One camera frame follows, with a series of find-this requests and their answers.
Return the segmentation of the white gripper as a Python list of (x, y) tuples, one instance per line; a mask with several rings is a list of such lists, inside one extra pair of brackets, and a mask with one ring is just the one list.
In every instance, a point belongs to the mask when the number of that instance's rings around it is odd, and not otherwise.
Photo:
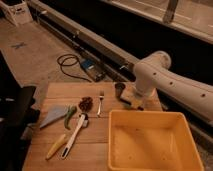
[(133, 96), (137, 99), (140, 99), (142, 101), (142, 105), (141, 106), (137, 106), (136, 109), (143, 111), (144, 108), (143, 106), (146, 104), (146, 99), (140, 95), (139, 93), (136, 92), (135, 89), (124, 89), (121, 96), (120, 96), (120, 101), (124, 102), (124, 103), (128, 103), (127, 100), (124, 99), (125, 96)]

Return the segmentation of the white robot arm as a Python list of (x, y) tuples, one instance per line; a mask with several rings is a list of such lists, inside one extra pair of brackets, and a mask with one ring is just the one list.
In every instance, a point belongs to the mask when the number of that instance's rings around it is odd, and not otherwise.
[(149, 97), (158, 89), (213, 127), (213, 86), (175, 74), (170, 66), (171, 57), (165, 51), (139, 60), (133, 67), (135, 91)]

